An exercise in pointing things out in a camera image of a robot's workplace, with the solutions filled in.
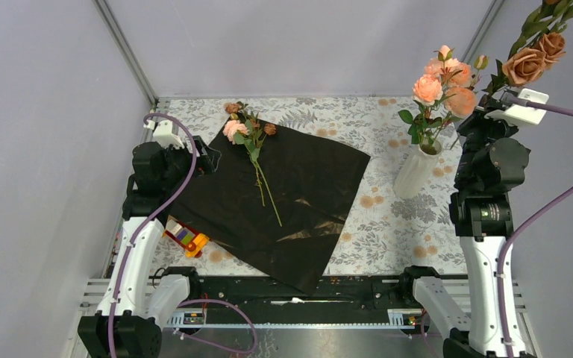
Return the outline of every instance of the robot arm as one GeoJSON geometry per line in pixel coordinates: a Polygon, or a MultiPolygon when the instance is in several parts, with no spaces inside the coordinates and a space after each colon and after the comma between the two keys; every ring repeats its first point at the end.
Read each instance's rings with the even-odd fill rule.
{"type": "MultiPolygon", "coordinates": [[[[545,103],[548,96],[522,89],[519,98],[545,103]]],[[[460,238],[471,291],[470,318],[442,288],[433,269],[420,267],[403,273],[407,292],[428,312],[445,339],[443,353],[449,357],[508,357],[500,314],[517,322],[510,273],[510,250],[501,279],[504,282],[506,312],[498,304],[497,264],[506,238],[513,233],[508,192],[524,182],[528,165],[526,149],[510,138],[518,126],[538,125],[544,110],[508,105],[485,98],[486,107],[477,107],[458,128],[466,137],[455,177],[457,192],[451,195],[449,213],[460,238]]],[[[510,324],[510,346],[515,357],[531,357],[517,324],[510,324]]]]}
{"type": "Polygon", "coordinates": [[[154,129],[156,142],[146,142],[133,150],[134,174],[129,177],[127,197],[122,207],[122,238],[119,241],[118,261],[113,268],[110,284],[94,316],[81,318],[78,335],[93,357],[108,357],[107,334],[111,307],[115,304],[117,317],[113,320],[113,337],[118,357],[157,357],[161,346],[161,330],[177,305],[190,294],[188,274],[169,274],[161,281],[154,294],[146,300],[148,271],[155,248],[164,233],[168,210],[162,210],[145,224],[135,241],[131,237],[142,223],[166,202],[187,175],[203,175],[216,171],[220,152],[205,145],[194,136],[196,152],[190,153],[178,136],[173,122],[164,120],[154,129]],[[196,167],[189,173],[192,156],[197,156],[196,167]],[[124,265],[127,247],[131,246],[124,265]]]}

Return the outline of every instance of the gray wall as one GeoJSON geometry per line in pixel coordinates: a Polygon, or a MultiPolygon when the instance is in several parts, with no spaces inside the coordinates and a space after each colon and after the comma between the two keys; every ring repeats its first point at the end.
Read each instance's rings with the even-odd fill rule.
{"type": "MultiPolygon", "coordinates": [[[[506,1],[480,53],[506,61],[526,16],[541,1],[506,1]]],[[[567,55],[530,88],[550,95],[549,104],[573,108],[573,20],[567,55]]],[[[526,182],[513,190],[516,224],[573,184],[573,118],[548,113],[517,140],[532,149],[526,182]]],[[[530,312],[544,357],[573,357],[573,196],[525,231],[513,249],[514,275],[530,312]]]]}
{"type": "Polygon", "coordinates": [[[59,356],[147,110],[91,1],[0,1],[0,358],[59,356]]]}
{"type": "Polygon", "coordinates": [[[433,50],[462,56],[491,1],[109,2],[159,95],[245,97],[409,94],[433,50]]]}

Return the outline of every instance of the peach rose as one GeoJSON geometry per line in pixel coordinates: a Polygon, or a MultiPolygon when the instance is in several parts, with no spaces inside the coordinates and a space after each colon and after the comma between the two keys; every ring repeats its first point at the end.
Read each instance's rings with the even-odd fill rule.
{"type": "Polygon", "coordinates": [[[425,74],[435,78],[440,77],[442,74],[442,62],[435,57],[429,60],[429,63],[425,66],[425,74]]]}
{"type": "Polygon", "coordinates": [[[450,58],[449,60],[445,61],[445,67],[448,69],[453,69],[460,65],[460,61],[457,58],[450,58]]]}
{"type": "Polygon", "coordinates": [[[247,135],[248,133],[247,126],[238,121],[228,121],[227,123],[225,123],[225,128],[223,128],[223,134],[229,139],[230,142],[232,142],[232,144],[236,143],[234,141],[234,134],[236,134],[236,132],[240,132],[244,135],[247,135]]]}
{"type": "Polygon", "coordinates": [[[464,87],[452,87],[447,90],[445,109],[450,110],[458,118],[466,118],[475,109],[475,95],[470,89],[464,87]]]}
{"type": "Polygon", "coordinates": [[[466,63],[460,63],[458,66],[451,69],[452,72],[458,72],[454,77],[452,77],[449,81],[456,86],[461,87],[468,87],[471,84],[471,66],[467,65],[466,63]]]}
{"type": "Polygon", "coordinates": [[[414,98],[421,103],[431,106],[442,97],[442,86],[438,78],[423,75],[414,84],[414,98]]]}

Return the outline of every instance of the black plastic bag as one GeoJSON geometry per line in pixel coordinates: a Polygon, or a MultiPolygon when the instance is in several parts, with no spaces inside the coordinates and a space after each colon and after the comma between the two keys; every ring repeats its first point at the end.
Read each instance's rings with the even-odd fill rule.
{"type": "Polygon", "coordinates": [[[170,215],[206,234],[240,260],[310,295],[331,258],[370,156],[357,149],[276,126],[258,162],[282,225],[244,145],[222,130],[216,173],[193,178],[170,215]]]}

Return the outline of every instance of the patterned table surface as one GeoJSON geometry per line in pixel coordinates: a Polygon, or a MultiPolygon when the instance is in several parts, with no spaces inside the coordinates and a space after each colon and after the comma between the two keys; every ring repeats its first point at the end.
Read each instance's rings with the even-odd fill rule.
{"type": "MultiPolygon", "coordinates": [[[[178,99],[168,114],[209,143],[227,118],[226,99],[178,99]]],[[[464,256],[449,221],[449,195],[460,157],[454,129],[439,137],[446,148],[430,180],[412,199],[396,198],[392,185],[413,149],[407,125],[396,114],[416,113],[409,97],[248,98],[260,118],[323,136],[370,154],[357,197],[325,274],[398,274],[409,265],[435,267],[441,274],[466,272],[464,256]]],[[[187,258],[172,240],[162,238],[151,272],[159,267],[195,266],[203,275],[264,275],[210,242],[203,256],[187,258]]]]}

